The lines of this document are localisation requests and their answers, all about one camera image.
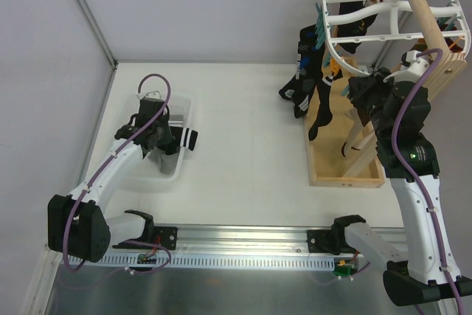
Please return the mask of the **black sock white stripes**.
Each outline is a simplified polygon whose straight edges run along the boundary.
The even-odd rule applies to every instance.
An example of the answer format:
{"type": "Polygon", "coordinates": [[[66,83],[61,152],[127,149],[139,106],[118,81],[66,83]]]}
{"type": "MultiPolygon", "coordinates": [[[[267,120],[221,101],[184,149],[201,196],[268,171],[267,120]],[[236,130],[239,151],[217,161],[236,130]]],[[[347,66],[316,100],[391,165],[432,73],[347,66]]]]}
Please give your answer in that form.
{"type": "Polygon", "coordinates": [[[327,126],[332,118],[332,112],[330,110],[330,91],[333,85],[333,82],[342,78],[342,70],[339,70],[335,75],[328,75],[323,77],[316,86],[319,98],[319,107],[316,115],[316,119],[308,132],[308,138],[310,141],[313,141],[319,132],[319,128],[327,126]]]}

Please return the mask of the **black sock plain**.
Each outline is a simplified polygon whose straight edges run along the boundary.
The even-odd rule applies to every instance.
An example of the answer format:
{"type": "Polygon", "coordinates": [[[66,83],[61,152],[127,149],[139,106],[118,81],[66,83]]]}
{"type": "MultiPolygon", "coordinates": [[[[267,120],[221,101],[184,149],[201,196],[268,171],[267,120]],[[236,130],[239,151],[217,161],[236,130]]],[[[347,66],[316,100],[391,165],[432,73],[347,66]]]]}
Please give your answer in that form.
{"type": "Polygon", "coordinates": [[[315,24],[302,28],[299,32],[296,73],[299,84],[322,77],[325,40],[319,39],[320,32],[315,24]]]}

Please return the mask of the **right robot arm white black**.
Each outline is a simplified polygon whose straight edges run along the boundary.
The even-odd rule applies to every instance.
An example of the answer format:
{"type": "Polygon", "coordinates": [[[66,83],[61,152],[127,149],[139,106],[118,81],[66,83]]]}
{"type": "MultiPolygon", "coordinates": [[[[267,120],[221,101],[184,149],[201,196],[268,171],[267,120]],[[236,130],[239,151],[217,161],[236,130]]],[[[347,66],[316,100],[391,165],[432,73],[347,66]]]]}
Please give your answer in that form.
{"type": "Polygon", "coordinates": [[[334,254],[354,249],[377,266],[396,306],[418,307],[453,299],[458,314],[471,295],[448,244],[440,206],[440,167],[434,146],[421,130],[431,105],[420,82],[396,82],[388,69],[349,79],[348,98],[374,128],[377,157],[401,211],[407,252],[399,252],[359,215],[336,218],[330,241],[334,254]]]}

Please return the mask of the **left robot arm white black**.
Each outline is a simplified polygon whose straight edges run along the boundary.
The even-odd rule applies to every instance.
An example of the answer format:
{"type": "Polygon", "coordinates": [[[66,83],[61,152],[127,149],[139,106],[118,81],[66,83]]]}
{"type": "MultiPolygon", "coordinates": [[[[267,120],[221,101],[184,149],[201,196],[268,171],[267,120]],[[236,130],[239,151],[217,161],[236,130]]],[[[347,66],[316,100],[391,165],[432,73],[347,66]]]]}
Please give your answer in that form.
{"type": "Polygon", "coordinates": [[[68,195],[54,195],[47,206],[48,247],[94,262],[109,246],[134,243],[147,248],[155,238],[153,217],[127,210],[105,218],[104,211],[129,171],[153,150],[174,140],[164,100],[144,97],[130,121],[117,130],[106,157],[87,180],[68,195]]]}

